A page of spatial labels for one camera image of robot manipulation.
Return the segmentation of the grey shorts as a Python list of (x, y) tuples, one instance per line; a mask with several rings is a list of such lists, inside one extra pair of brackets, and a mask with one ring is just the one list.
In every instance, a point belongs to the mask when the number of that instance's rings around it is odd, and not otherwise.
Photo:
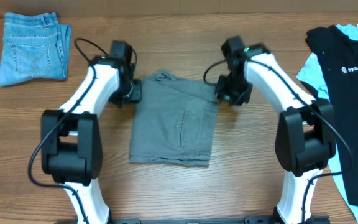
[(213, 86), (167, 71), (145, 77), (135, 108), (129, 160), (208, 166), (217, 113)]

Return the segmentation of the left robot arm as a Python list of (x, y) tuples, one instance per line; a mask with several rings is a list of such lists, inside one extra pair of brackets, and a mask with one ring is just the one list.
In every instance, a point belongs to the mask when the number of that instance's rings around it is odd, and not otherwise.
[(118, 107), (141, 99), (130, 57), (96, 56), (74, 95), (41, 118), (42, 169), (68, 194), (77, 223), (112, 223), (98, 176), (103, 150), (98, 119), (107, 102)]

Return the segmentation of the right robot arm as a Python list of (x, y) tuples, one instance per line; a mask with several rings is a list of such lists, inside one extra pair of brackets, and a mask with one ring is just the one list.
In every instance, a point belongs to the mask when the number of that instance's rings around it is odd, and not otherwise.
[(278, 115), (276, 157), (285, 171), (282, 195), (273, 215), (250, 217), (265, 223), (329, 223), (314, 217), (311, 200), (318, 179), (335, 155), (333, 106), (303, 91), (279, 66), (273, 53), (246, 47), (224, 54), (229, 75), (219, 77), (217, 97), (230, 105), (248, 103), (252, 88), (268, 99)]

